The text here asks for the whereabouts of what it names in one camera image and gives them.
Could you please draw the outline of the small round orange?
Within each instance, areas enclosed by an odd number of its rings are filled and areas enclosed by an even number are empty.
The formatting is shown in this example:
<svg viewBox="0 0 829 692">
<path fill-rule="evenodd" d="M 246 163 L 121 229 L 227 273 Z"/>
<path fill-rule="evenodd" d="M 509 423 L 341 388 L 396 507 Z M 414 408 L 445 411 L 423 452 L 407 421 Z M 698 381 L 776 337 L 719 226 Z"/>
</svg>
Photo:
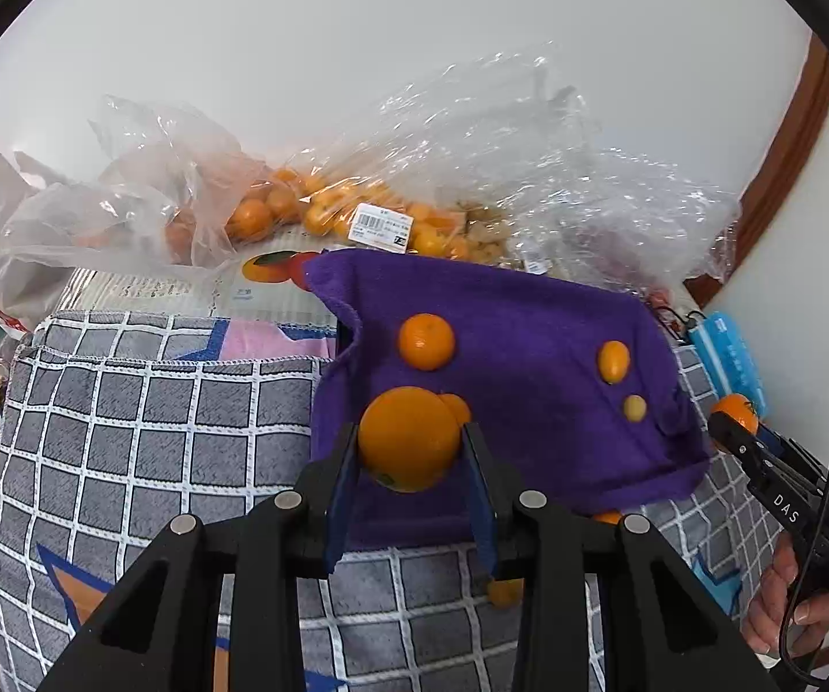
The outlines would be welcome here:
<svg viewBox="0 0 829 692">
<path fill-rule="evenodd" d="M 522 580 L 489 580 L 487 582 L 487 598 L 494 608 L 513 608 L 521 603 L 522 597 L 524 597 L 524 581 Z"/>
</svg>

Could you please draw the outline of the small yellow green fruit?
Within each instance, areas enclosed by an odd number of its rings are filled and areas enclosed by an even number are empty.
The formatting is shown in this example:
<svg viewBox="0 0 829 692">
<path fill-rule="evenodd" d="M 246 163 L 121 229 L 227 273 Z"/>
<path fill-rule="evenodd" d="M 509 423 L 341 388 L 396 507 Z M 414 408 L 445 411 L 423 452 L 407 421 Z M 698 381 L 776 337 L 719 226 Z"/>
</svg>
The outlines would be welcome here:
<svg viewBox="0 0 829 692">
<path fill-rule="evenodd" d="M 623 414 L 630 423 L 640 423 L 647 416 L 647 401 L 638 394 L 630 394 L 624 398 Z"/>
</svg>

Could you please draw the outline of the oval yellow kumquat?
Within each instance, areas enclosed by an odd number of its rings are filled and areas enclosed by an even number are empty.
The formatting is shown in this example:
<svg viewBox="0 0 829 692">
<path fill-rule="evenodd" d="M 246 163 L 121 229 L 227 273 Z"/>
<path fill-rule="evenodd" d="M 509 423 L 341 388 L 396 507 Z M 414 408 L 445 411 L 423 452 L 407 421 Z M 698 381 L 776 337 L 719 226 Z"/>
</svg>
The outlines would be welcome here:
<svg viewBox="0 0 829 692">
<path fill-rule="evenodd" d="M 632 355 L 630 348 L 623 341 L 604 342 L 597 353 L 597 370 L 607 384 L 621 383 L 630 370 Z"/>
</svg>

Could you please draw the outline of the large bumpy orange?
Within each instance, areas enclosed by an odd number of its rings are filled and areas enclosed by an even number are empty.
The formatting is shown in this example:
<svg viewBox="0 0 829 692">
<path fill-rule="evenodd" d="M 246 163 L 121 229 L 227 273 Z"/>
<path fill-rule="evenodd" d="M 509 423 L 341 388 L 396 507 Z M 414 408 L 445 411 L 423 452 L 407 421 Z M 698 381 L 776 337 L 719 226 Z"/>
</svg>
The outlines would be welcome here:
<svg viewBox="0 0 829 692">
<path fill-rule="evenodd" d="M 397 333 L 397 350 L 408 366 L 433 372 L 452 361 L 457 348 L 450 323 L 436 314 L 408 317 Z"/>
</svg>

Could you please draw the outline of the medium orange mandarin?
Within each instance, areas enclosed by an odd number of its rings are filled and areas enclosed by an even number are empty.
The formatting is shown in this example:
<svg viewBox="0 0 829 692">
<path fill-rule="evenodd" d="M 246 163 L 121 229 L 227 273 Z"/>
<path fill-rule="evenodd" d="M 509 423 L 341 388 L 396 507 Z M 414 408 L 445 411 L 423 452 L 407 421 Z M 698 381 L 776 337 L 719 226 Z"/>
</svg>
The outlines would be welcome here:
<svg viewBox="0 0 829 692">
<path fill-rule="evenodd" d="M 619 511 L 607 511 L 607 513 L 594 514 L 593 518 L 596 522 L 608 523 L 608 525 L 618 525 L 623 520 L 624 514 Z"/>
</svg>

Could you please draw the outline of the blue tissue pack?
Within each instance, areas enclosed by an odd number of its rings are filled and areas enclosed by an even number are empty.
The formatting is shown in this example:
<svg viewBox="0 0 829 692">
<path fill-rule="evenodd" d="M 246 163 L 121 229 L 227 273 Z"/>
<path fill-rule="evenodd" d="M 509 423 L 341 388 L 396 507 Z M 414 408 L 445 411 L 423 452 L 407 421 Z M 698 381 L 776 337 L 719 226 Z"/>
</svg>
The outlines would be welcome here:
<svg viewBox="0 0 829 692">
<path fill-rule="evenodd" d="M 687 336 L 716 395 L 743 395 L 763 419 L 768 412 L 763 381 L 737 322 L 721 311 L 696 315 L 688 322 Z"/>
</svg>

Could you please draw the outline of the black eyeglasses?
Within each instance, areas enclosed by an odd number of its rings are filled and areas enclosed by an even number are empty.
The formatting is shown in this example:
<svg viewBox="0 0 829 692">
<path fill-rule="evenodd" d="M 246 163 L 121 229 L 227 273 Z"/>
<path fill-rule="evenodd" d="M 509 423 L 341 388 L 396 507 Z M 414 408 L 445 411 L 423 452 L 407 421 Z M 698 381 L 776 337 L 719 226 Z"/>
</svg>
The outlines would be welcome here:
<svg viewBox="0 0 829 692">
<path fill-rule="evenodd" d="M 699 309 L 693 309 L 682 315 L 666 304 L 651 304 L 649 306 L 658 325 L 678 344 L 687 345 L 693 342 L 693 334 L 702 325 L 707 316 Z"/>
</svg>

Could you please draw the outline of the grey checked table cloth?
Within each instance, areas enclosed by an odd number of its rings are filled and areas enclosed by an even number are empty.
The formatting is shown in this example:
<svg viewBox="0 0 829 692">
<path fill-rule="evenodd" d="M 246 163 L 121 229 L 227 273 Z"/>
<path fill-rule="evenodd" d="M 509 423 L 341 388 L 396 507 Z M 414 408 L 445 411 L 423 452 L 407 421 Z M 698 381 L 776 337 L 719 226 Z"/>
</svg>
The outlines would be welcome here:
<svg viewBox="0 0 829 692">
<path fill-rule="evenodd" d="M 183 511 L 241 516 L 310 458 L 313 356 L 204 361 L 213 320 L 57 315 L 17 353 L 0 432 L 0 684 L 32 690 Z M 401 540 L 299 584 L 312 686 L 504 690 L 518 616 L 476 550 Z"/>
</svg>

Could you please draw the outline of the purple towel lined tray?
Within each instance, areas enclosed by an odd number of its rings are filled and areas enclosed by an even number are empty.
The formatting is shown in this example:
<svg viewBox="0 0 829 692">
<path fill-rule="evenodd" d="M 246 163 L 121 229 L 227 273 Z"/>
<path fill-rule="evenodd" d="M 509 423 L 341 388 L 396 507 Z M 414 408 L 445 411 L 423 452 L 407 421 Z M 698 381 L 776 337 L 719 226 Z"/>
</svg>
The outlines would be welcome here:
<svg viewBox="0 0 829 692">
<path fill-rule="evenodd" d="M 574 513 L 688 497 L 709 468 L 698 411 L 666 334 L 632 295 L 513 270 L 383 251 L 314 256 L 305 283 L 341 325 L 338 355 L 311 411 L 311 454 L 329 456 L 342 425 L 384 390 L 417 386 L 466 401 L 496 458 Z M 397 333 L 436 314 L 457 339 L 449 364 L 408 366 Z M 632 364 L 619 384 L 597 370 L 607 341 Z M 647 401 L 630 423 L 627 395 Z"/>
</svg>

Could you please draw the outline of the bag of red tomatoes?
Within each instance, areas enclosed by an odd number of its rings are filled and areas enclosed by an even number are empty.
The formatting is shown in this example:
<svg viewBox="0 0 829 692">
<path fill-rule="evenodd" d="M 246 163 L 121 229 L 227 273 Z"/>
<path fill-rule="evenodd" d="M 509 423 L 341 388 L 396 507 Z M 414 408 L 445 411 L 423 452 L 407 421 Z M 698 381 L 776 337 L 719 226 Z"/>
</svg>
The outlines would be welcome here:
<svg viewBox="0 0 829 692">
<path fill-rule="evenodd" d="M 529 272 L 635 297 L 702 275 L 726 280 L 741 216 L 735 192 L 614 148 L 569 153 L 507 209 Z"/>
</svg>

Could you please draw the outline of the fruit printed cardboard box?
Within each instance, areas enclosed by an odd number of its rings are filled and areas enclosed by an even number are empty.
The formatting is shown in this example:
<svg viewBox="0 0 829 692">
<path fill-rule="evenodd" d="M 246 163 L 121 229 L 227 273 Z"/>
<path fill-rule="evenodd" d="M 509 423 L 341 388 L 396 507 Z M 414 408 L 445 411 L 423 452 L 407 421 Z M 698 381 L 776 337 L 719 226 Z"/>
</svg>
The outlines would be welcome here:
<svg viewBox="0 0 829 692">
<path fill-rule="evenodd" d="M 194 319 L 233 317 L 296 328 L 335 328 L 336 317 L 291 277 L 266 283 L 246 277 L 250 259 L 197 283 L 77 270 L 59 296 L 57 311 L 170 314 Z"/>
</svg>

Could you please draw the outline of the bag of kumquats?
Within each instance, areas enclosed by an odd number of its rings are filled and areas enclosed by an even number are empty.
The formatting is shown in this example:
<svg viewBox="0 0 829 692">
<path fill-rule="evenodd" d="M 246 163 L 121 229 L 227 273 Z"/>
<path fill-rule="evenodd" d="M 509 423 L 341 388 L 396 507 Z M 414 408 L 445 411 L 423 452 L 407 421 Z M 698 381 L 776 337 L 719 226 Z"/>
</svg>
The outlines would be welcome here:
<svg viewBox="0 0 829 692">
<path fill-rule="evenodd" d="M 449 64 L 358 111 L 288 158 L 327 225 L 360 203 L 448 238 L 474 214 L 515 222 L 593 165 L 585 101 L 555 42 Z"/>
</svg>

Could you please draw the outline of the bag of small oranges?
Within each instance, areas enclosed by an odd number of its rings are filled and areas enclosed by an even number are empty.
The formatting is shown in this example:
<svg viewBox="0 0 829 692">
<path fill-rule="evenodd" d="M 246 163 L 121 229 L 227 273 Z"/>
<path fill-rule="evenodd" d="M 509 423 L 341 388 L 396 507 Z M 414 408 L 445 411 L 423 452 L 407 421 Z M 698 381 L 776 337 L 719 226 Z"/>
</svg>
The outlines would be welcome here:
<svg viewBox="0 0 829 692">
<path fill-rule="evenodd" d="M 277 170 L 188 106 L 107 95 L 92 131 L 108 164 L 70 180 L 16 158 L 43 189 L 17 205 L 3 251 L 46 266 L 199 280 L 299 217 Z"/>
</svg>

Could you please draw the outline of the brown wooden door frame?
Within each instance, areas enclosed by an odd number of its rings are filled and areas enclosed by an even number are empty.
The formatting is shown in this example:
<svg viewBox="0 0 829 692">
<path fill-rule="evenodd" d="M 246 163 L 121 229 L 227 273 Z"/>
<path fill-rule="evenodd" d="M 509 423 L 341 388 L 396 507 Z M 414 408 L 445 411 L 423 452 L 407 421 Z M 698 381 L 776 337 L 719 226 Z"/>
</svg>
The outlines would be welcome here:
<svg viewBox="0 0 829 692">
<path fill-rule="evenodd" d="M 779 130 L 760 169 L 741 197 L 735 230 L 732 269 L 735 273 L 781 212 L 812 156 L 829 114 L 829 50 L 818 36 L 808 39 L 804 67 Z"/>
</svg>

